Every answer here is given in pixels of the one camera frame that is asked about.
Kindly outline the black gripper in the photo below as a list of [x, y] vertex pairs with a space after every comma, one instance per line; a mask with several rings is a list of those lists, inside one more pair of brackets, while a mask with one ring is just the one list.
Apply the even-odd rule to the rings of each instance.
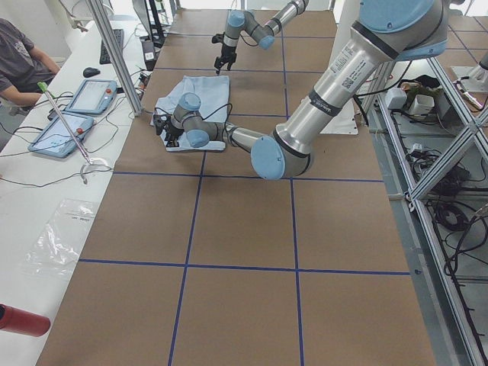
[[178, 138], [184, 133], [183, 129], [177, 128], [168, 122], [165, 126], [165, 140], [167, 148], [178, 148]]
[[220, 57], [217, 57], [214, 62], [216, 74], [220, 74], [221, 69], [225, 63], [234, 63], [236, 61], [236, 47], [228, 46], [225, 43], [221, 47]]

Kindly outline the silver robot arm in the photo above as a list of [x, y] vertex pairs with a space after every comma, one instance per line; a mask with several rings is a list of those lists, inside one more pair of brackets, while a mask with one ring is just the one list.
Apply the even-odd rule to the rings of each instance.
[[228, 142], [251, 156], [264, 179], [302, 175], [313, 163], [312, 142], [382, 63], [425, 59], [444, 52], [448, 1], [361, 1], [351, 38], [284, 124], [265, 135], [200, 114], [200, 99], [183, 94], [175, 111], [156, 122], [157, 133], [175, 143], [180, 136], [192, 149], [211, 141]]
[[251, 37], [258, 47], [267, 50], [273, 45], [275, 36], [282, 32], [284, 26], [292, 19], [303, 14], [308, 4], [307, 0], [289, 1], [265, 24], [260, 24], [251, 11], [232, 10], [226, 19], [224, 32], [213, 35], [211, 40], [213, 44], [221, 44], [221, 53], [214, 62], [216, 74], [219, 75], [224, 66], [231, 70], [236, 62], [236, 49], [242, 32]]

